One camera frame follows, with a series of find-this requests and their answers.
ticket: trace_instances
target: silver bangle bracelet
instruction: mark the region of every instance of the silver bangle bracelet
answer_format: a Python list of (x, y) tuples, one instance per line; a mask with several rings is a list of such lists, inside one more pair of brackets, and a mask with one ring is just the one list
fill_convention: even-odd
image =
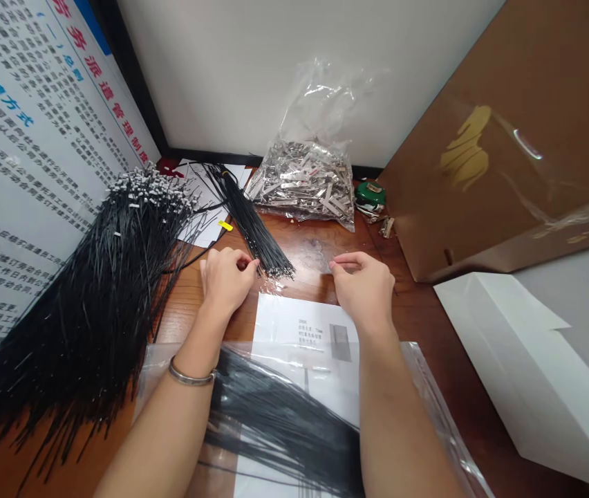
[(172, 358), (170, 358), (170, 367), (168, 368), (168, 371), (170, 372), (170, 375), (172, 375), (172, 377), (177, 382), (179, 382), (181, 384), (192, 385), (192, 386), (207, 385), (207, 384), (211, 384), (214, 381), (214, 379), (216, 378), (216, 369), (212, 370), (212, 372), (209, 374), (209, 377), (204, 377), (201, 379), (186, 376), (183, 373), (181, 373), (179, 370), (177, 370), (177, 368), (175, 368), (174, 361), (175, 361), (175, 357), (173, 356)]

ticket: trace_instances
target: hand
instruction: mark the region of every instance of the hand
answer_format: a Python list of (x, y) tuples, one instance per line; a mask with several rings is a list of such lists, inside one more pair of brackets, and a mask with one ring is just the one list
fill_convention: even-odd
[[(389, 267), (365, 252), (350, 252), (329, 262), (336, 296), (357, 328), (391, 325), (391, 293), (395, 278)], [(350, 274), (347, 270), (358, 270)]]
[(203, 294), (209, 308), (228, 317), (244, 302), (257, 278), (259, 259), (251, 260), (242, 250), (210, 249), (206, 260), (200, 262)]

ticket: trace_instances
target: cardboard box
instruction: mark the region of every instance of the cardboard box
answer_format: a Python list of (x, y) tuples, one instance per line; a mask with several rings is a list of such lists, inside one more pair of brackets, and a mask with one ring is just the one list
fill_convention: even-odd
[(589, 483), (589, 367), (569, 325), (511, 275), (435, 286), (518, 453)]
[(589, 247), (589, 0), (507, 0), (378, 181), (417, 282)]

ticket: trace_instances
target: white box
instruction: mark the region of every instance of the white box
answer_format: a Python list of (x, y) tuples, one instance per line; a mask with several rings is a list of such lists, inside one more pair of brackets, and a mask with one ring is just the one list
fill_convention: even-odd
[(556, 330), (569, 325), (511, 275), (435, 290), (518, 453), (589, 483), (589, 368)]

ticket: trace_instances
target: yellow tag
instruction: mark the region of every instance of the yellow tag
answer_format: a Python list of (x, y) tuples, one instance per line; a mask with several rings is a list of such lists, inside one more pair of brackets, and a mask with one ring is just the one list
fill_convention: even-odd
[(228, 225), (226, 222), (224, 222), (223, 220), (218, 220), (218, 224), (220, 226), (222, 226), (223, 228), (225, 228), (228, 232), (232, 231), (232, 226)]

